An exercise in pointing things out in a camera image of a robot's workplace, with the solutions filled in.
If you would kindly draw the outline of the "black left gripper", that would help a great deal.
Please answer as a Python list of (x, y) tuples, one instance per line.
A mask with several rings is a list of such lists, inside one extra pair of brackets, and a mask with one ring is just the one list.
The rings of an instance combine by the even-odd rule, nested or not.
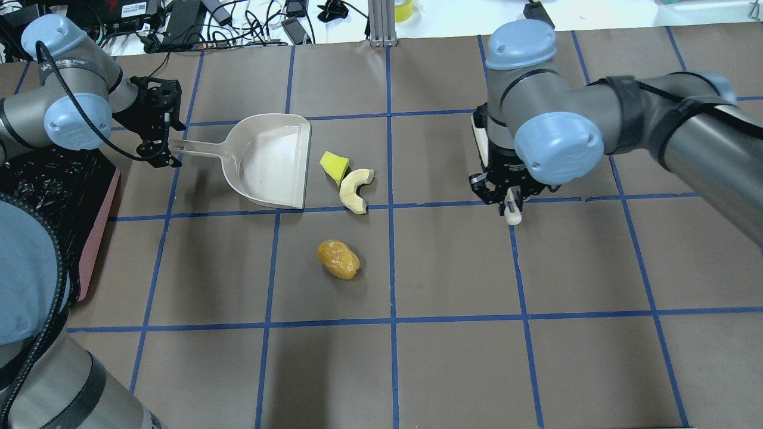
[(180, 120), (182, 85), (177, 79), (159, 79), (152, 76), (131, 77), (137, 87), (137, 97), (122, 112), (122, 125), (136, 133), (141, 144), (137, 155), (153, 168), (180, 168), (182, 161), (169, 152), (170, 130), (187, 129)]

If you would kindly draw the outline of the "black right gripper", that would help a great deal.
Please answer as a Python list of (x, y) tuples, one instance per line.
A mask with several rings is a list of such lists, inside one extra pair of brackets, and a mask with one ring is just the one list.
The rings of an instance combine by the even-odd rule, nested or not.
[(548, 190), (555, 193), (561, 185), (548, 185), (531, 176), (526, 165), (514, 150), (500, 147), (488, 136), (488, 106), (475, 108), (472, 131), (479, 152), (480, 173), (469, 176), (472, 192), (483, 203), (499, 207), (517, 207), (523, 211), (524, 204), (534, 196)]

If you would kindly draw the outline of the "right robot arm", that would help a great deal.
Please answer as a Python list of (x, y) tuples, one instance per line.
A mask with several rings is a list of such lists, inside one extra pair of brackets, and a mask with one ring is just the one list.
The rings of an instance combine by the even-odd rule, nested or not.
[(644, 149), (761, 245), (761, 121), (739, 108), (725, 76), (607, 76), (575, 89), (556, 52), (555, 30), (536, 19), (489, 38), (488, 100), (472, 115), (482, 171), (469, 177), (483, 203), (518, 225), (528, 198), (586, 176), (603, 157)]

